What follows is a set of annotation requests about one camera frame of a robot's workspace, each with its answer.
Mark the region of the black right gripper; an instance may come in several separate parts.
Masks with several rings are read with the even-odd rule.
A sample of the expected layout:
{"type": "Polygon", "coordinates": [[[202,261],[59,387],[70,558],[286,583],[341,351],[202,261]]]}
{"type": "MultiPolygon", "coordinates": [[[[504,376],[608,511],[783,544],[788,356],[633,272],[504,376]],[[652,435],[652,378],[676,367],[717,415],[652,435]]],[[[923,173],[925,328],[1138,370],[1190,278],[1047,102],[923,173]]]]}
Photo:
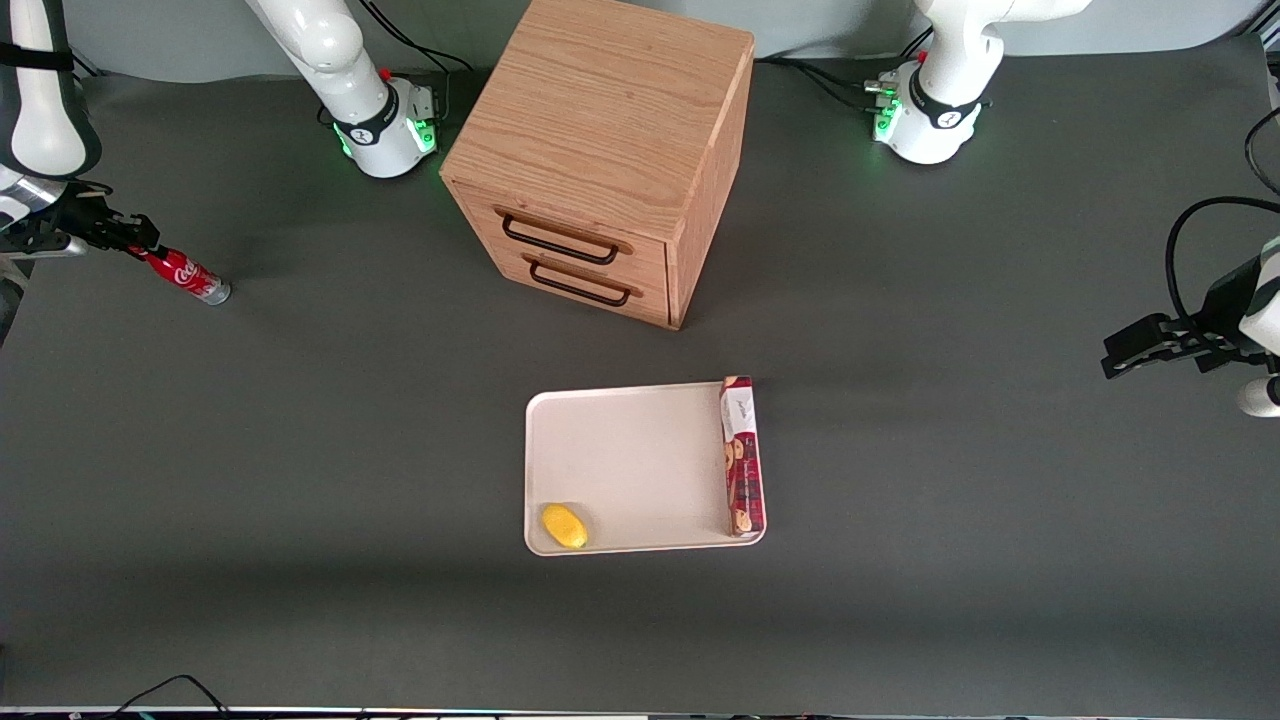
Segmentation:
{"type": "Polygon", "coordinates": [[[157,227],[146,215],[113,214],[108,184],[69,184],[59,200],[26,218],[27,256],[79,256],[88,249],[119,250],[163,260],[157,227]]]}

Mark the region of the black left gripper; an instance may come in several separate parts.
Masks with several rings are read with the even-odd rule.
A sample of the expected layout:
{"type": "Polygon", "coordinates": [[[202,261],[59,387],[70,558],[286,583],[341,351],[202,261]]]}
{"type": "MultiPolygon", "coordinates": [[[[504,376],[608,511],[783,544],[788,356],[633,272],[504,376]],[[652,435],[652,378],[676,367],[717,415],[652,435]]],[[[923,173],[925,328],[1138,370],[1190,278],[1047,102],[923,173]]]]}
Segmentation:
{"type": "Polygon", "coordinates": [[[1204,299],[1207,331],[1171,331],[1167,314],[1149,314],[1103,340],[1103,374],[1115,379],[1156,363],[1193,361],[1199,373],[1247,364],[1248,348],[1271,347],[1271,258],[1262,255],[1216,282],[1204,299]]]}

